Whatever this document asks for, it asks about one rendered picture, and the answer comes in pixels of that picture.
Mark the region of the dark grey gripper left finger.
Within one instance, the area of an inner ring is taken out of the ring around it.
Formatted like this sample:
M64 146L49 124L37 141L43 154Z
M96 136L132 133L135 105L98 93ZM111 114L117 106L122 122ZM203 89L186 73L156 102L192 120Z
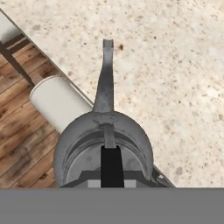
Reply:
M61 188L100 188L101 172L100 171L83 171L78 179L68 182Z

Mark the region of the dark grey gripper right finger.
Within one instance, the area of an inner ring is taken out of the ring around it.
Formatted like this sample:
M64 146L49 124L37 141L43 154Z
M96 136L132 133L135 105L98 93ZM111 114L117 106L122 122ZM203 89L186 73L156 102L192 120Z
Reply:
M124 171L123 175L125 188L170 187L168 183L146 179L141 171Z

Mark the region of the white stool with dark frame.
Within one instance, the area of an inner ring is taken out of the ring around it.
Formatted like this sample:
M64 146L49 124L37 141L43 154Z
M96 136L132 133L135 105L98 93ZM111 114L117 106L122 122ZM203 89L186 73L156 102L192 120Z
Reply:
M32 78L19 65L13 54L29 43L24 39L25 35L10 21L10 19L0 11L0 54L21 74L26 81L34 87Z

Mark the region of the grey metal kettle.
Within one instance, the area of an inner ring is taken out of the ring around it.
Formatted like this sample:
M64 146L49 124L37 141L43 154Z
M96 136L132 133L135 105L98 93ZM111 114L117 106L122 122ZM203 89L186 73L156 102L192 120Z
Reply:
M129 151L140 162L145 179L153 180L153 152L143 128L127 115L114 109L114 42L103 41L103 60L94 106L74 119L56 144L53 169L58 186L71 186L77 158L82 152L100 152L101 187L123 187L122 151Z

